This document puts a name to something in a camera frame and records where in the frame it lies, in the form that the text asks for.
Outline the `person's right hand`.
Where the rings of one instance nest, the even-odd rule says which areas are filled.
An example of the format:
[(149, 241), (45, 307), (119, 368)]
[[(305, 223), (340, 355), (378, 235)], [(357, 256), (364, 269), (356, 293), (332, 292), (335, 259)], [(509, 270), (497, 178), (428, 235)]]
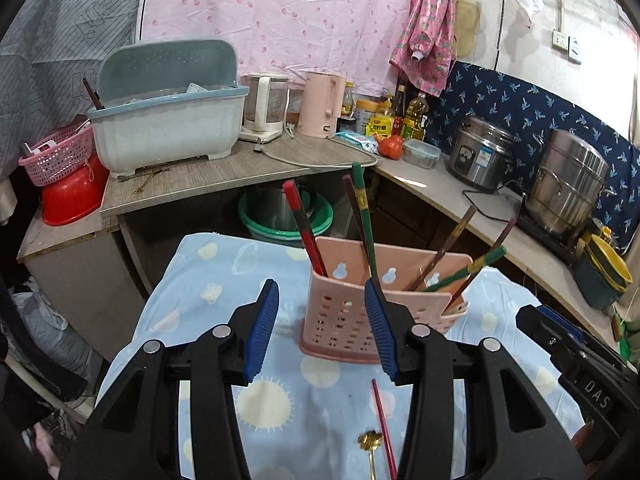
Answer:
[(586, 422), (570, 440), (585, 465), (589, 467), (597, 467), (600, 465), (600, 434), (596, 429), (596, 422), (594, 420)]

